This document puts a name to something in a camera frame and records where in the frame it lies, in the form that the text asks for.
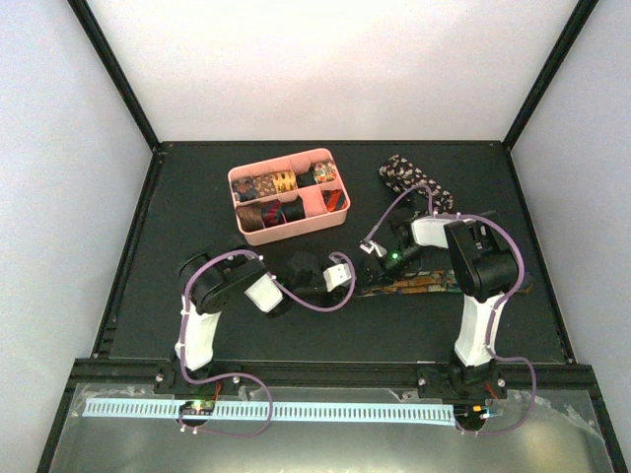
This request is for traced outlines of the brown green patterned tie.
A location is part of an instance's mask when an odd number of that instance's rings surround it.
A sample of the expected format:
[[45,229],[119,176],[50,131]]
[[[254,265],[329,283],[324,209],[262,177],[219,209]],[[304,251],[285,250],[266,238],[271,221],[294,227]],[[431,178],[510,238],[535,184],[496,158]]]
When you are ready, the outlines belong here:
[[453,270],[420,271],[407,273],[392,282],[377,283],[357,290],[359,297],[376,295],[418,295],[431,293],[460,294]]

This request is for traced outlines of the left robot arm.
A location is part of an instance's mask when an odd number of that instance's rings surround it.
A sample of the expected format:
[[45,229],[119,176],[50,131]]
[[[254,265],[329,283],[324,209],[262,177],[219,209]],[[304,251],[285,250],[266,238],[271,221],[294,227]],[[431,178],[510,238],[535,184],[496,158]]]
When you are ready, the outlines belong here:
[[354,264],[339,251],[329,254],[327,266],[320,266],[310,253],[293,256],[293,273],[282,278],[239,236],[221,249],[194,255],[178,273],[181,322],[174,346],[179,363],[176,380],[190,393],[210,385],[214,339],[222,315],[232,306],[246,301],[269,318],[285,314],[296,304],[330,313],[347,305],[356,289]]

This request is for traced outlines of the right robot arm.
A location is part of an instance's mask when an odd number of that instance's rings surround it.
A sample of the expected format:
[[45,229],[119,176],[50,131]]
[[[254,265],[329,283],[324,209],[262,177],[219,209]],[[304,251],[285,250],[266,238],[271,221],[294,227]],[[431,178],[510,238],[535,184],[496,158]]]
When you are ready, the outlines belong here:
[[526,275],[524,258],[515,240],[499,224],[495,211],[480,215],[436,212],[404,226],[411,243],[403,249],[386,251],[372,236],[365,237],[360,247],[377,257],[386,274],[407,260],[412,250],[436,247],[449,253],[463,306],[448,383],[454,394],[472,396],[489,380],[496,363],[524,361],[501,357],[495,350],[504,306]]

